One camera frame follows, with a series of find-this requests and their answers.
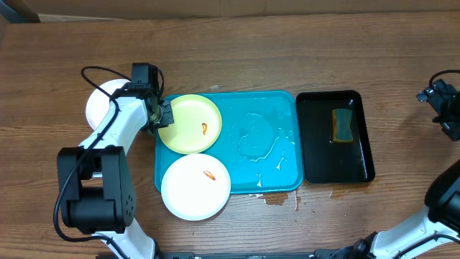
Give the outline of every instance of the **blue tray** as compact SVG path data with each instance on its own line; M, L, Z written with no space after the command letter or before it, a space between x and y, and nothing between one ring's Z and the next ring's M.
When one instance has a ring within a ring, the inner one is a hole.
M222 115L221 134L203 153L226 166L232 194L292 191L299 187L303 164L293 96L286 91L200 95L212 100ZM155 186L158 191L166 170L182 156L156 137Z

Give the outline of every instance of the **wet surface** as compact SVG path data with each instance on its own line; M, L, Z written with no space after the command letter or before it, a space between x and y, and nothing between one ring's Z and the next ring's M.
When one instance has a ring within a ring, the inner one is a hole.
M299 196L299 189L294 191L295 194L295 210L299 211L299 204L302 203L302 198Z
M369 193L369 185L370 183L361 183L361 184L350 184L345 186L334 186L331 189L331 193L329 194L329 198L335 200L342 200L345 196L354 193Z
M288 193L276 193L276 194L262 194L257 197L258 199L264 199L266 205L283 205L289 198Z
M302 204L302 198L298 194L299 190L293 192L295 199L295 211L299 211L299 207ZM263 199L266 205L278 205L282 206L287 199L289 199L289 193L273 193L273 194L250 194L258 199Z

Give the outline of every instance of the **yellow sponge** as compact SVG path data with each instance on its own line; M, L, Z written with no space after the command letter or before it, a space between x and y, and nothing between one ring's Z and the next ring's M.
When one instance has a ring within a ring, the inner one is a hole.
M332 142L351 143L351 117L353 111L350 109L332 110Z

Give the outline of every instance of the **black tray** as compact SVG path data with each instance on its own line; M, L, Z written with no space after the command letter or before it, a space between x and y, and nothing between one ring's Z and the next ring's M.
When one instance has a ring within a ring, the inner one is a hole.
M309 183L361 183L375 178L361 96L356 91L301 93L295 100ZM332 110L353 111L353 143L332 143Z

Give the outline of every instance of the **wooden table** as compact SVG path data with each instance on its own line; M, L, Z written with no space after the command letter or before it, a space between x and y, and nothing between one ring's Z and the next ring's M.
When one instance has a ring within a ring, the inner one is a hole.
M432 74L460 66L460 13L169 19L9 25L0 51L0 257L94 258L101 242L62 241L52 227L56 155L90 133L85 65L129 74L151 62L165 94L355 89L363 98L377 177L310 185L267 200L233 195L215 219L186 222L153 184L155 141L129 152L137 219L163 251L300 252L353 244L417 212L432 181L460 158L435 112L415 95ZM89 73L97 83L113 78ZM460 88L460 77L444 76ZM75 230L65 230L77 236ZM445 245L424 258L458 258Z

